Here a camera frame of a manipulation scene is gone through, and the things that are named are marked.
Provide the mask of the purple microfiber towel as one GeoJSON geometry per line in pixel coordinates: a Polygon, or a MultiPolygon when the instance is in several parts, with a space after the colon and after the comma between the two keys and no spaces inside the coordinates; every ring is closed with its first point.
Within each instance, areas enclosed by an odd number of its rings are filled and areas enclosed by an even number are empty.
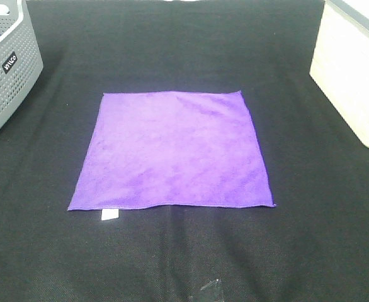
{"type": "Polygon", "coordinates": [[[68,209],[275,207],[242,93],[106,93],[68,209]]]}

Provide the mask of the clear tape piece bottom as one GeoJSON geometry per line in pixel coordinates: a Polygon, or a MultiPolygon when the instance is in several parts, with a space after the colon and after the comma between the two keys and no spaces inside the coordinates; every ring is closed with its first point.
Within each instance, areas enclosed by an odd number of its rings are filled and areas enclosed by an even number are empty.
{"type": "Polygon", "coordinates": [[[191,302],[224,302],[222,281],[215,279],[202,286],[196,294],[189,297],[191,302]]]}

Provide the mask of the black fabric table cover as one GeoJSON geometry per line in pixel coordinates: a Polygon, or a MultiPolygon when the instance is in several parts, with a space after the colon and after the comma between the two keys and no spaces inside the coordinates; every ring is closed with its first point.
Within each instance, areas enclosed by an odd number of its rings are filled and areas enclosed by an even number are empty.
{"type": "Polygon", "coordinates": [[[309,76],[322,1],[28,1],[0,131],[0,301],[369,301],[369,149],[309,76]],[[69,212],[104,92],[242,91],[275,208],[69,212]]]}

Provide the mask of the white plastic storage bin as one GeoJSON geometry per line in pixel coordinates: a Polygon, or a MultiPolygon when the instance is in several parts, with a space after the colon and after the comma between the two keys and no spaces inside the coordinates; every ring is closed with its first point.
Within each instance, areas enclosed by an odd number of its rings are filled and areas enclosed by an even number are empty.
{"type": "Polygon", "coordinates": [[[310,76],[369,148],[369,1],[326,1],[310,76]]]}

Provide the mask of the grey perforated plastic basket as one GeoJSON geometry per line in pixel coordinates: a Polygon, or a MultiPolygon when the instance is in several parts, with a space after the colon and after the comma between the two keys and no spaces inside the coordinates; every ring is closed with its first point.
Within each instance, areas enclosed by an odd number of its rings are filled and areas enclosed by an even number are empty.
{"type": "Polygon", "coordinates": [[[43,61],[25,1],[0,1],[0,129],[39,78],[43,61]]]}

